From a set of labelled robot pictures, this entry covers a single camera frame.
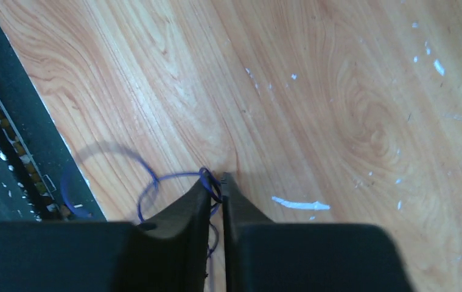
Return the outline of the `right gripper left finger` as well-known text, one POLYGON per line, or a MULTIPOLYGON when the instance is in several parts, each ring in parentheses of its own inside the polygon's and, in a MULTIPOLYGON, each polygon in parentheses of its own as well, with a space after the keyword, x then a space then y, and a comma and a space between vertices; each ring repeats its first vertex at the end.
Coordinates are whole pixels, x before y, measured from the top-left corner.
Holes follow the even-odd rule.
POLYGON ((203 291, 210 204, 198 180, 139 225, 0 222, 0 291, 203 291))

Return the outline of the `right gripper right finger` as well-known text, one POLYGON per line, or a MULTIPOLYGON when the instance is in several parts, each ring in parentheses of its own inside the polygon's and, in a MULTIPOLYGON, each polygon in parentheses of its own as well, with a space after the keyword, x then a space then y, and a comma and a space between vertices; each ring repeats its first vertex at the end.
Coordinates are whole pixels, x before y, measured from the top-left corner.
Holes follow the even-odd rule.
POLYGON ((391 237, 371 224, 276 223, 221 178, 228 291, 413 291, 391 237))

